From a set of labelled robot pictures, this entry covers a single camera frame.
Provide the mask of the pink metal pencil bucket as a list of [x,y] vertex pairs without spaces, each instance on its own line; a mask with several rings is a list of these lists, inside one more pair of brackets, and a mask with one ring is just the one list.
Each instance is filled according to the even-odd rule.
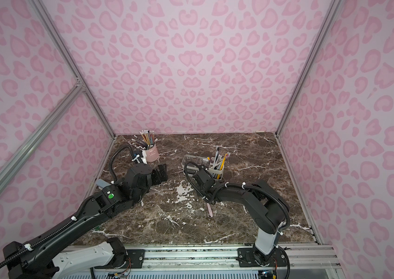
[[159,159],[160,155],[157,145],[152,146],[150,149],[143,151],[146,161],[151,163]]

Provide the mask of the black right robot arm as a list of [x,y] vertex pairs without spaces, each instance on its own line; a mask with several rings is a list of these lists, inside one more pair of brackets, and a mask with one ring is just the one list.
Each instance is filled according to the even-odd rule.
[[284,198],[264,180],[252,184],[216,181],[208,168],[195,162],[185,164],[184,174],[207,204],[234,202],[243,205],[258,226],[252,249],[253,262],[268,266],[273,253],[280,248],[280,237],[291,224],[290,206]]

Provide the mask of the yellow toothbrush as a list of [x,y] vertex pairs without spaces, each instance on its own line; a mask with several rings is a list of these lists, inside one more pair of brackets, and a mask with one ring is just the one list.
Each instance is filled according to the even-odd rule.
[[[225,161],[226,161],[226,159],[227,159],[228,156],[229,156],[229,154],[226,153],[226,154],[223,156],[223,158],[221,159],[221,163],[220,163],[220,166],[219,166],[219,171],[222,171],[222,170],[223,170]],[[218,179],[221,179],[221,178],[222,178],[222,174],[219,174],[219,175],[217,176],[217,178],[218,178]]]

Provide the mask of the light blue angled toothbrush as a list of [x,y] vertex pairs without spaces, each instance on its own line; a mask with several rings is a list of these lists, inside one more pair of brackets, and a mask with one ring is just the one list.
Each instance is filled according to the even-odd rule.
[[217,147],[216,148],[216,154],[215,154],[215,157],[214,157],[214,162],[213,162],[213,167],[212,167],[212,169],[213,170],[216,170],[216,171],[219,171],[219,154],[220,154],[220,149],[219,149],[219,147]]

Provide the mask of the aluminium front rail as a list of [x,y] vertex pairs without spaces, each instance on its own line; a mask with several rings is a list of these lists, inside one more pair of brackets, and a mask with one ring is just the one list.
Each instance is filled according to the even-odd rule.
[[[78,256],[97,246],[70,246],[62,254]],[[144,249],[141,269],[82,269],[61,279],[343,279],[333,248],[317,244],[283,244],[287,267],[240,267],[238,248],[250,245],[128,245]]]

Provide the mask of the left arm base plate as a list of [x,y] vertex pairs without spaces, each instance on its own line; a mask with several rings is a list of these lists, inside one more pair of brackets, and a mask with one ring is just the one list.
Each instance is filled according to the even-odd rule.
[[106,265],[109,269],[141,269],[144,263],[146,251],[144,249],[129,249],[125,253],[115,255]]

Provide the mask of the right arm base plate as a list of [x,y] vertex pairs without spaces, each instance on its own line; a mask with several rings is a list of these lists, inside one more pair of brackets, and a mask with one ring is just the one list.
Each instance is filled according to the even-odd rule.
[[240,267],[287,267],[288,260],[279,248],[274,248],[265,255],[255,247],[238,248],[237,258]]

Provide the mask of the bundle of coloured pencils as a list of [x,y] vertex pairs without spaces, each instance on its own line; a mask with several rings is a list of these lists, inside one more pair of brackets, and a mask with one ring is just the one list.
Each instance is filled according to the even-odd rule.
[[142,130],[139,136],[134,135],[131,141],[143,150],[150,150],[155,146],[155,132],[153,130]]

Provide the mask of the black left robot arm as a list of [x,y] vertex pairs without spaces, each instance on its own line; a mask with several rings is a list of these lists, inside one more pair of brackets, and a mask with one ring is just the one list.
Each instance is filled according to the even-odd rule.
[[94,267],[129,268],[129,254],[117,237],[72,258],[62,251],[91,229],[134,208],[152,186],[168,180],[165,164],[153,168],[140,155],[129,145],[119,148],[108,162],[114,182],[87,197],[75,213],[49,231],[23,244],[6,245],[0,269],[6,267],[11,279],[60,279]]

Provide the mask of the cream toothbrush holder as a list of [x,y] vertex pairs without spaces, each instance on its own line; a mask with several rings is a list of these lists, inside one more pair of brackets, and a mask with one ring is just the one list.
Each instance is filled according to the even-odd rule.
[[[212,169],[213,165],[208,163],[207,157],[190,155],[190,154],[184,156],[181,162],[181,166],[183,167],[183,169],[186,169],[189,174],[195,174],[199,170],[199,168],[194,164],[189,164],[188,166],[186,166],[189,162],[193,162],[194,164],[197,164],[198,166],[202,166],[204,169],[207,169],[207,171],[216,180],[221,180],[223,178],[224,169],[222,171],[213,170]],[[217,178],[219,174],[222,174],[221,179]]]

